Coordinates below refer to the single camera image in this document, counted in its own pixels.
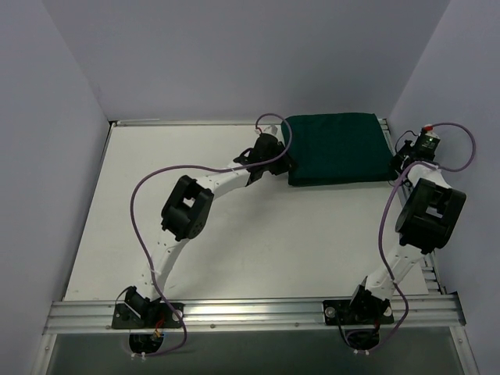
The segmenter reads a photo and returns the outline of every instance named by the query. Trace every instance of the gray wall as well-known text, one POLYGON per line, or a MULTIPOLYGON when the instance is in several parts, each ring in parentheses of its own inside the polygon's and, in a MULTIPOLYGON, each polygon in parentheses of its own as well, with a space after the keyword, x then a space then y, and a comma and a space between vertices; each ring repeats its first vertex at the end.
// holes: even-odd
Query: gray wall
POLYGON ((386 116, 448 0, 44 0, 108 118, 386 116))
MULTIPOLYGON (((467 333, 482 374, 500 368, 500 2, 452 0, 390 116, 397 133, 448 120, 477 138, 477 159, 447 180, 468 195, 446 248, 437 252, 448 291, 458 290, 467 333)), ((439 161, 463 163, 470 142, 459 130, 443 134, 439 161)))
POLYGON ((108 130, 43 5, 0 3, 2 373, 28 373, 77 249, 108 130))

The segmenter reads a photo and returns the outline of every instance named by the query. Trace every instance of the white tabletop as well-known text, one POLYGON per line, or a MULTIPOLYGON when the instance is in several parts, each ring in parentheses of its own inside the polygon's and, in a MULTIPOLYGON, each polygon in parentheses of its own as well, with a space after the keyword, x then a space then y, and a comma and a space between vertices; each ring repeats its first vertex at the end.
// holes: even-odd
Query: white tabletop
MULTIPOLYGON (((249 126, 116 127, 112 131, 65 300, 113 300, 146 260, 130 224, 130 194, 158 168, 223 167, 256 134, 249 126)), ((177 179, 199 170, 153 177, 139 191, 136 217, 153 250, 165 234, 160 212, 177 179)), ((377 230, 387 182, 290 187, 268 173, 214 202, 203 232, 180 254, 166 283, 172 299, 350 297, 380 265, 377 230)), ((401 210, 394 202, 384 245, 401 210)), ((420 266, 402 282, 408 295, 428 293, 420 266)))

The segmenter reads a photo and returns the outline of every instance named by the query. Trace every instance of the metal bolt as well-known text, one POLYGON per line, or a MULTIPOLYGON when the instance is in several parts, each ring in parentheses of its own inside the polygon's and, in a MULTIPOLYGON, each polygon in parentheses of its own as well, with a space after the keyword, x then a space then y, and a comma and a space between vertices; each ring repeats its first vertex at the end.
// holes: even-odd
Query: metal bolt
MULTIPOLYGON (((182 311, 175 310, 175 312, 182 318, 182 311)), ((172 320, 174 322, 178 322, 179 321, 179 318, 177 318, 177 315, 174 312, 172 312, 172 320)))
POLYGON ((329 306, 329 307, 327 307, 325 309, 325 316, 327 318, 334 318, 335 317, 335 313, 336 313, 335 309, 333 307, 331 307, 331 306, 329 306))

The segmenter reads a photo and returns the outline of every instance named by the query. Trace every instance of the folded green towel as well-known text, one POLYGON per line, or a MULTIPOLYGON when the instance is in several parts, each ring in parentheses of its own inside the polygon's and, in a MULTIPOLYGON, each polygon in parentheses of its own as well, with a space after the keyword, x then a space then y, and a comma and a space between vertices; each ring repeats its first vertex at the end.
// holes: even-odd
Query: folded green towel
MULTIPOLYGON (((292 116, 289 150, 298 164, 288 174, 293 186, 394 180, 392 157, 380 124, 370 113, 292 116)), ((285 142, 290 134, 281 124, 285 142)))

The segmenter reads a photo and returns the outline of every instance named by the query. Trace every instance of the wire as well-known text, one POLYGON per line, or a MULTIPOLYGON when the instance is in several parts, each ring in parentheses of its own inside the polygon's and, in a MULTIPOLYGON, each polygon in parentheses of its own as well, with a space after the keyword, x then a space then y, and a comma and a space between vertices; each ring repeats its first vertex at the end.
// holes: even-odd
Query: wire
POLYGON ((467 160, 467 162, 463 166, 461 166, 460 168, 454 169, 454 168, 448 168, 447 166, 440 166, 440 168, 442 170, 447 170, 448 172, 462 172, 465 168, 467 168, 471 164, 471 162, 476 157, 476 150, 477 150, 476 138, 474 138, 472 132, 469 129, 467 129, 466 127, 464 127, 460 123, 435 123, 434 125, 431 125, 431 126, 432 127, 443 127, 445 125, 450 126, 450 127, 459 127, 460 129, 465 131, 470 138, 470 142, 472 143, 472 152, 470 153, 469 160, 467 160))
POLYGON ((139 240, 139 244, 142 247, 142 250, 143 250, 143 252, 144 252, 144 254, 146 256, 146 259, 148 260, 149 269, 151 270, 151 280, 152 280, 153 286, 155 287, 156 292, 159 294, 160 298, 165 302, 165 304, 167 305, 167 307, 178 318, 178 320, 180 322, 180 325, 182 327, 182 330, 184 332, 183 339, 182 339, 182 341, 179 344, 174 345, 171 348, 168 348, 168 349, 166 349, 164 351, 161 351, 161 352, 150 353, 150 354, 148 354, 148 356, 164 355, 166 353, 173 352, 174 350, 179 349, 182 346, 184 346, 184 344, 186 343, 186 340, 188 339, 188 329, 186 328, 186 324, 184 323, 184 320, 183 320, 182 316, 180 316, 180 314, 172 306, 172 304, 167 299, 167 297, 163 294, 162 289, 159 287, 159 285, 158 285, 158 283, 156 281, 155 265, 154 265, 154 263, 152 261, 151 254, 149 253, 149 250, 146 247, 146 244, 145 244, 145 242, 144 242, 144 240, 143 240, 143 238, 141 236, 141 233, 139 232, 138 225, 137 225, 137 222, 136 222, 136 219, 135 219, 134 204, 135 204, 135 198, 136 198, 136 196, 138 194, 138 191, 141 188, 141 186, 147 180, 149 180, 150 178, 152 178, 152 177, 154 177, 154 176, 156 176, 158 174, 171 171, 171 170, 193 169, 193 170, 206 170, 206 171, 214 172, 214 173, 226 173, 226 172, 235 171, 235 170, 246 170, 247 168, 251 168, 251 167, 254 167, 254 166, 264 166, 266 164, 270 164, 270 163, 273 163, 273 162, 277 161, 279 158, 281 158, 282 156, 284 156, 288 152, 288 149, 290 148, 291 140, 292 140, 291 126, 290 126, 290 124, 288 123, 288 121, 284 117, 282 117, 280 115, 277 115, 276 113, 264 113, 263 115, 261 115, 256 120, 256 122, 255 122, 255 128, 256 129, 259 129, 259 121, 262 118, 267 117, 267 116, 274 116, 274 117, 277 117, 278 119, 280 119, 281 121, 283 121, 284 124, 288 128, 288 132, 290 133, 290 137, 288 139, 288 143, 286 144, 286 146, 285 146, 284 150, 282 151, 282 153, 280 153, 278 156, 276 156, 276 157, 274 157, 272 159, 263 161, 263 162, 254 162, 253 164, 248 164, 246 166, 237 166, 237 167, 234 167, 234 168, 222 168, 222 169, 219 169, 219 168, 210 168, 208 166, 196 166, 196 165, 191 165, 191 164, 179 165, 179 166, 167 166, 165 168, 161 168, 159 170, 155 170, 154 172, 151 172, 146 177, 143 177, 142 180, 140 180, 137 183, 136 187, 134 188, 134 191, 132 191, 132 195, 130 197, 130 220, 132 221, 132 227, 134 228, 134 233, 135 233, 137 239, 139 240))
POLYGON ((395 144, 395 146, 394 146, 394 149, 396 150, 396 152, 398 151, 398 143, 399 143, 399 141, 400 141, 400 140, 401 140, 401 138, 403 138, 403 137, 405 136, 405 134, 407 134, 407 133, 411 133, 411 134, 413 134, 413 136, 418 137, 418 134, 415 134, 415 132, 413 132, 413 130, 407 130, 407 131, 405 131, 403 134, 401 134, 401 135, 399 136, 398 140, 396 141, 396 144, 395 144))

